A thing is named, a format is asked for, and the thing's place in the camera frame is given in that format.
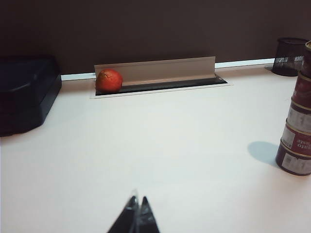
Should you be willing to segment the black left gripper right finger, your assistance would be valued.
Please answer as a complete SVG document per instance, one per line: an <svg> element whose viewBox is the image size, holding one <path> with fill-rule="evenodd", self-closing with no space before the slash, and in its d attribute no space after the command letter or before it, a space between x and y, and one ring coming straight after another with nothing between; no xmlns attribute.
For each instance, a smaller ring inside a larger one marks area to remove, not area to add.
<svg viewBox="0 0 311 233"><path fill-rule="evenodd" d="M156 218L146 196L144 196L142 199L142 203L136 219L136 232L160 233L156 223Z"/></svg>

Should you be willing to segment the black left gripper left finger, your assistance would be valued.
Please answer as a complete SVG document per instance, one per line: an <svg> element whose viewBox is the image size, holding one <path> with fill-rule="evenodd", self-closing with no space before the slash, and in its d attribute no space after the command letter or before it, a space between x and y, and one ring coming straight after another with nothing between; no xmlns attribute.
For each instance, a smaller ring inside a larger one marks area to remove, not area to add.
<svg viewBox="0 0 311 233"><path fill-rule="evenodd" d="M132 190L121 213L114 221L108 233L134 233L136 231L136 218L139 211L138 191Z"/></svg>

